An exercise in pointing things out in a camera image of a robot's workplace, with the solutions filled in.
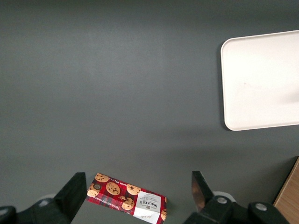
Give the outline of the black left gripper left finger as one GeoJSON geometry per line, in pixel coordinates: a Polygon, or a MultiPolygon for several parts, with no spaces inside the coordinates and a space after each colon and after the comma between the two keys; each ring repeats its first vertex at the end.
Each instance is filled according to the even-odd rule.
{"type": "Polygon", "coordinates": [[[53,198],[23,211],[24,224],[70,224],[86,198],[86,176],[77,172],[53,198]]]}

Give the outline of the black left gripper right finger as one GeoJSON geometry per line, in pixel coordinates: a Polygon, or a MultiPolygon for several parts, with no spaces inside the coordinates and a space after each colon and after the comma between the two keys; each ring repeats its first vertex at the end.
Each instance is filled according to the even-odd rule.
{"type": "Polygon", "coordinates": [[[233,211],[233,202],[226,196],[215,195],[200,171],[192,171],[192,196],[197,212],[185,224],[227,224],[233,211]]]}

